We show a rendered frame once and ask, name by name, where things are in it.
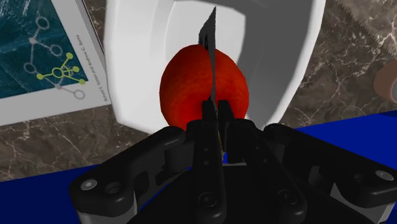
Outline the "red apple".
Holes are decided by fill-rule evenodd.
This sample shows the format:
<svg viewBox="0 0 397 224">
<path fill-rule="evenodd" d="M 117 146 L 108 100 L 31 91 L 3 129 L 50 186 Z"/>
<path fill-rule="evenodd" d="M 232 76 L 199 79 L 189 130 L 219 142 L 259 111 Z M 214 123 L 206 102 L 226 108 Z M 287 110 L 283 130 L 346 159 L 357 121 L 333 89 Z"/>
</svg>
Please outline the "red apple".
<svg viewBox="0 0 397 224">
<path fill-rule="evenodd" d="M 223 52 L 215 51 L 216 100 L 226 100 L 236 118 L 244 118 L 249 106 L 245 76 Z M 160 82 L 161 112 L 170 126 L 186 129 L 188 122 L 202 118 L 202 102 L 212 89 L 212 66 L 202 45 L 186 46 L 167 64 Z"/>
</svg>

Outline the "brown round object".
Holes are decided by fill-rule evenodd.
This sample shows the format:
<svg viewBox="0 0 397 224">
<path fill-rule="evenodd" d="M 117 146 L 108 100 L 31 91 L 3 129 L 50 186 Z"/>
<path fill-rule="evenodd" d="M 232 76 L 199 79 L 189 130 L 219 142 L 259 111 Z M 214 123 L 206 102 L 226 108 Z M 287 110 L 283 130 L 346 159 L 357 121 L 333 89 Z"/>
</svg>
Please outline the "brown round object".
<svg viewBox="0 0 397 224">
<path fill-rule="evenodd" d="M 397 103 L 397 59 L 389 61 L 377 72 L 373 88 L 379 96 Z"/>
</svg>

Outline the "white bowl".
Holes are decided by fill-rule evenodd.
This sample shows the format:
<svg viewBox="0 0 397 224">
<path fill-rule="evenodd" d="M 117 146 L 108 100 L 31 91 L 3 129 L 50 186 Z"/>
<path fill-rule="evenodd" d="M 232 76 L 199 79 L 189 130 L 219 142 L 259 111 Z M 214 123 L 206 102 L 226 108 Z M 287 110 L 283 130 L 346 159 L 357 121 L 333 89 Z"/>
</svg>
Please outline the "white bowl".
<svg viewBox="0 0 397 224">
<path fill-rule="evenodd" d="M 104 52 L 117 121 L 154 133 L 166 126 L 162 73 L 216 12 L 216 48 L 247 80 L 247 118 L 257 127 L 283 117 L 302 82 L 326 0 L 107 0 Z"/>
</svg>

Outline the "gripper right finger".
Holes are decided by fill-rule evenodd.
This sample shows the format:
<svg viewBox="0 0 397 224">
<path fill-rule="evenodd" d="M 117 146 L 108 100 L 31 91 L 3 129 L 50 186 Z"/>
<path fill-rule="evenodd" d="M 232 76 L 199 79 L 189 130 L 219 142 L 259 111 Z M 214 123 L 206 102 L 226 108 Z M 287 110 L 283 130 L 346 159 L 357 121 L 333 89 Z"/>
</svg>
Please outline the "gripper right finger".
<svg viewBox="0 0 397 224">
<path fill-rule="evenodd" d="M 231 164 L 245 162 L 265 224 L 397 224 L 397 170 L 281 124 L 258 129 L 218 103 Z"/>
</svg>

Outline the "grey serrated knife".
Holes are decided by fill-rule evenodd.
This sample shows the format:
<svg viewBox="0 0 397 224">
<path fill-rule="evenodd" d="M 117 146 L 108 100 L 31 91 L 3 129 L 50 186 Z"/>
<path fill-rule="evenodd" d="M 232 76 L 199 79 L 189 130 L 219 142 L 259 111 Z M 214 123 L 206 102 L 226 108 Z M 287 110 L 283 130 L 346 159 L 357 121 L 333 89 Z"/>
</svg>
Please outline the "grey serrated knife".
<svg viewBox="0 0 397 224">
<path fill-rule="evenodd" d="M 208 19 L 204 22 L 200 32 L 198 34 L 198 43 L 202 45 L 208 53 L 209 60 L 211 63 L 211 75 L 212 75 L 212 84 L 211 84 L 211 92 L 208 98 L 208 101 L 212 103 L 215 117 L 216 117 L 216 125 L 218 129 L 218 147 L 220 151 L 220 160 L 221 164 L 224 162 L 225 152 L 223 150 L 223 140 L 222 140 L 222 128 L 219 124 L 218 118 L 218 106 L 216 100 L 216 7 L 212 9 L 211 14 Z"/>
</svg>

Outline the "white book with teal cover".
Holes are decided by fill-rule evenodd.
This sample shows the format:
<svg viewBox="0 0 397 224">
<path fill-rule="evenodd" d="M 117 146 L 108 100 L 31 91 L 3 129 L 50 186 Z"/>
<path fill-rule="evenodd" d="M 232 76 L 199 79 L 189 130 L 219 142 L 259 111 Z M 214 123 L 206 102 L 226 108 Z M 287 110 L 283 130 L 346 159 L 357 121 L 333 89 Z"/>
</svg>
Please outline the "white book with teal cover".
<svg viewBox="0 0 397 224">
<path fill-rule="evenodd" d="M 84 0 L 0 0 L 0 126 L 110 103 Z"/>
</svg>

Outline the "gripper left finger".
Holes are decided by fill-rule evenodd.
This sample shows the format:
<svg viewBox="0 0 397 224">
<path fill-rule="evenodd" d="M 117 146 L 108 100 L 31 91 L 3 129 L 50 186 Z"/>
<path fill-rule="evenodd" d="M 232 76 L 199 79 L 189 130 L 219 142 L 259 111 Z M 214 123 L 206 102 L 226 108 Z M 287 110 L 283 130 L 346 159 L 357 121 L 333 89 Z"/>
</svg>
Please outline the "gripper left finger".
<svg viewBox="0 0 397 224">
<path fill-rule="evenodd" d="M 226 101 L 204 101 L 186 129 L 162 128 L 77 177 L 69 196 L 80 224 L 223 224 L 226 121 Z"/>
</svg>

